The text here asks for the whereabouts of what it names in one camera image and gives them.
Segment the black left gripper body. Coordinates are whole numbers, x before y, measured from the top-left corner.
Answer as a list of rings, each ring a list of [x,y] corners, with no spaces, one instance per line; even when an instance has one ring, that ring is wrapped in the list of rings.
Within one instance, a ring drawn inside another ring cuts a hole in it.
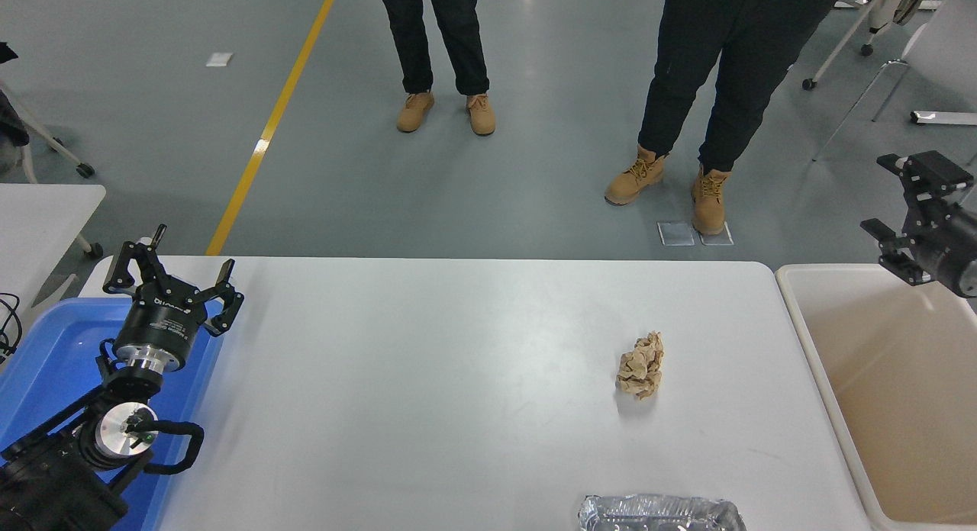
[[[137,350],[153,348],[166,353],[169,361],[185,361],[206,318],[202,303],[185,307],[153,292],[140,294],[114,339],[114,356],[132,359]]]

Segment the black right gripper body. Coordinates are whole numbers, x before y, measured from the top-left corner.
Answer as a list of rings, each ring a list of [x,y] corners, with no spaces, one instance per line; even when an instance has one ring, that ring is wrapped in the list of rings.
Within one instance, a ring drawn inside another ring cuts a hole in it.
[[[953,210],[937,227],[915,236],[913,257],[957,297],[976,297],[974,212]]]

